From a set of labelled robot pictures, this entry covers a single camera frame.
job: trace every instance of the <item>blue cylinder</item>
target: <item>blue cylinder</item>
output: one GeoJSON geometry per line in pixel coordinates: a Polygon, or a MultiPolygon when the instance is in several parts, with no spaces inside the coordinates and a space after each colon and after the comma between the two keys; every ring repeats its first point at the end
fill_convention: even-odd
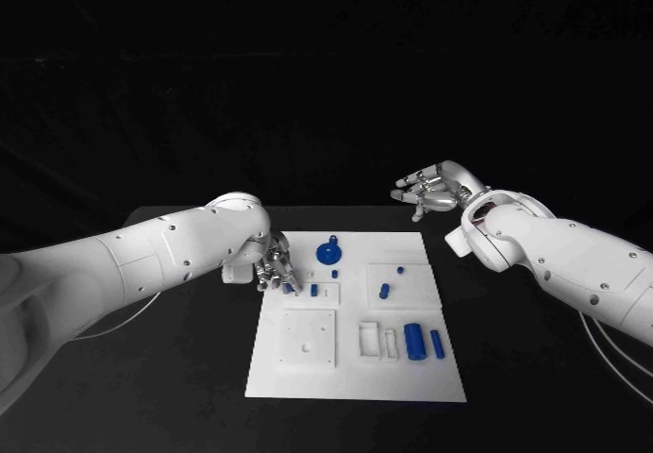
{"type": "Polygon", "coordinates": [[[403,326],[403,336],[407,359],[410,361],[422,361],[425,359],[425,346],[419,324],[412,323],[403,326]]]}
{"type": "Polygon", "coordinates": [[[334,264],[339,260],[342,251],[337,246],[337,238],[334,236],[329,236],[328,242],[316,247],[315,255],[316,261],[325,265],[334,264]]]}
{"type": "Polygon", "coordinates": [[[432,347],[435,348],[435,357],[442,359],[445,357],[445,350],[442,348],[442,341],[439,340],[439,333],[436,330],[430,330],[432,347]]]}
{"type": "Polygon", "coordinates": [[[390,293],[390,285],[387,283],[383,283],[380,285],[380,293],[378,293],[378,297],[381,299],[386,299],[387,298],[387,294],[390,293]]]}

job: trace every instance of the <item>cable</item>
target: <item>cable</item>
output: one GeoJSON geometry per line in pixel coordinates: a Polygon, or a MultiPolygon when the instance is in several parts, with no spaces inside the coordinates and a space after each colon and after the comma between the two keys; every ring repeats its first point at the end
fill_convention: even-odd
{"type": "Polygon", "coordinates": [[[605,337],[605,340],[608,341],[610,347],[615,349],[615,352],[622,356],[623,359],[626,359],[638,368],[639,370],[648,375],[653,377],[653,373],[634,361],[634,359],[618,349],[618,346],[615,345],[615,342],[612,341],[612,339],[608,337],[608,333],[605,332],[605,330],[602,329],[602,326],[600,324],[598,323],[598,321],[593,319],[593,323],[595,323],[595,326],[598,327],[598,330],[600,331],[602,333],[602,336],[605,337]]]}
{"type": "Polygon", "coordinates": [[[115,327],[109,328],[107,330],[103,330],[102,332],[99,333],[93,333],[92,335],[84,335],[83,337],[80,337],[79,335],[74,337],[74,338],[70,338],[70,342],[74,341],[74,340],[86,340],[87,338],[93,338],[93,337],[99,337],[100,335],[105,335],[107,334],[109,332],[113,332],[118,328],[120,328],[126,323],[129,323],[129,321],[133,319],[133,317],[142,312],[145,311],[145,309],[149,307],[149,305],[152,305],[152,302],[156,300],[156,297],[158,297],[159,293],[154,294],[154,297],[151,298],[149,302],[145,304],[145,306],[135,312],[135,314],[130,316],[130,318],[123,321],[122,323],[119,323],[115,327]]]}
{"type": "Polygon", "coordinates": [[[593,339],[593,336],[592,336],[592,333],[589,331],[589,326],[587,326],[587,323],[585,321],[585,316],[582,315],[582,311],[577,311],[577,315],[580,316],[580,321],[582,321],[582,325],[585,326],[585,330],[587,332],[587,336],[589,336],[589,339],[592,340],[592,344],[593,344],[593,347],[595,347],[595,350],[598,351],[598,354],[600,355],[602,357],[602,360],[608,363],[609,367],[612,368],[612,371],[616,373],[616,376],[621,378],[621,380],[625,382],[625,384],[628,385],[628,387],[636,392],[636,394],[639,395],[639,397],[648,402],[649,405],[653,405],[653,399],[649,399],[645,394],[642,394],[642,391],[634,386],[634,384],[629,382],[629,380],[625,378],[625,376],[619,373],[619,371],[616,370],[615,366],[612,365],[612,363],[609,362],[609,359],[605,357],[605,354],[600,350],[600,347],[598,346],[598,343],[595,342],[595,339],[593,339]]]}

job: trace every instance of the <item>table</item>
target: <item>table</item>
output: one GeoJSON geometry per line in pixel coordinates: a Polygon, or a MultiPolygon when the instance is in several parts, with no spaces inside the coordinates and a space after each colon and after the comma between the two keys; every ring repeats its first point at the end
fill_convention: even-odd
{"type": "MultiPolygon", "coordinates": [[[[187,208],[142,207],[125,225],[187,208]]],[[[416,224],[407,206],[266,210],[278,230],[422,233],[468,403],[244,398],[260,294],[253,283],[224,285],[216,271],[161,294],[109,335],[60,349],[0,418],[0,451],[642,451],[653,445],[651,412],[598,358],[576,312],[540,291],[525,269],[495,274],[448,249],[459,210],[416,224]]]]}

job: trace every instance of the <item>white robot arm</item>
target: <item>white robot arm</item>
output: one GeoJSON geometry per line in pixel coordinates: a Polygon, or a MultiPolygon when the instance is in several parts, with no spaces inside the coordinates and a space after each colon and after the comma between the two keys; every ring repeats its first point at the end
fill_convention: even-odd
{"type": "Polygon", "coordinates": [[[523,193],[482,186],[455,162],[423,168],[396,183],[390,196],[430,210],[462,211],[445,240],[458,257],[471,252],[495,272],[514,264],[543,290],[593,319],[653,346],[653,255],[610,234],[557,219],[523,193]]]}
{"type": "Polygon", "coordinates": [[[259,200],[227,193],[70,243],[0,255],[0,414],[60,346],[112,311],[223,266],[226,283],[298,292],[288,242],[259,200]]]}

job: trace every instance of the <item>white platform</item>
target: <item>white platform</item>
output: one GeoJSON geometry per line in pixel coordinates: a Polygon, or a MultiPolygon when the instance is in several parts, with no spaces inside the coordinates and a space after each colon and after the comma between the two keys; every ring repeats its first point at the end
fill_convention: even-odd
{"type": "MultiPolygon", "coordinates": [[[[427,264],[422,235],[332,231],[283,231],[283,234],[289,241],[290,261],[303,288],[298,296],[292,293],[282,294],[280,290],[267,290],[263,294],[244,396],[465,402],[435,280],[429,269],[423,266],[410,266],[427,264]],[[342,258],[334,265],[325,266],[316,262],[315,249],[327,242],[331,234],[337,236],[342,258]],[[409,307],[403,304],[399,310],[387,306],[381,307],[381,310],[370,308],[368,264],[391,264],[387,266],[387,278],[393,278],[400,284],[407,279],[396,280],[396,277],[407,277],[409,270],[427,271],[422,283],[416,281],[414,285],[419,286],[410,288],[410,291],[422,296],[432,295],[435,291],[435,297],[420,299],[422,305],[417,310],[409,301],[406,301],[409,307]],[[396,273],[399,265],[406,268],[400,276],[396,273]],[[338,271],[335,279],[329,276],[332,269],[338,271]],[[338,284],[337,302],[331,298],[331,293],[327,296],[319,293],[318,297],[309,296],[311,283],[319,285],[318,289],[324,289],[325,284],[338,284]],[[305,313],[308,310],[316,311],[314,315],[305,313]],[[327,362],[325,359],[328,339],[318,336],[319,333],[328,334],[328,325],[324,324],[327,319],[322,317],[328,313],[332,313],[334,319],[334,330],[329,332],[334,334],[334,362],[327,362]],[[296,319],[298,324],[293,326],[286,324],[289,321],[283,321],[283,317],[288,320],[296,319]],[[377,324],[380,360],[360,360],[358,323],[377,324]],[[426,351],[423,361],[410,361],[406,356],[403,325],[409,323],[422,325],[426,351]],[[282,330],[286,335],[288,327],[295,327],[301,332],[296,337],[282,336],[282,330]],[[384,360],[384,331],[389,329],[394,331],[396,361],[384,360]],[[442,360],[435,358],[427,335],[430,329],[439,331],[446,355],[442,360]],[[325,340],[325,343],[315,346],[321,340],[325,340]],[[286,356],[288,350],[292,351],[293,364],[278,361],[280,355],[286,356]]],[[[374,267],[374,278],[381,278],[381,273],[376,272],[378,269],[381,266],[374,267]]],[[[399,297],[399,288],[400,285],[394,285],[393,292],[390,285],[389,299],[391,296],[399,297]]]]}

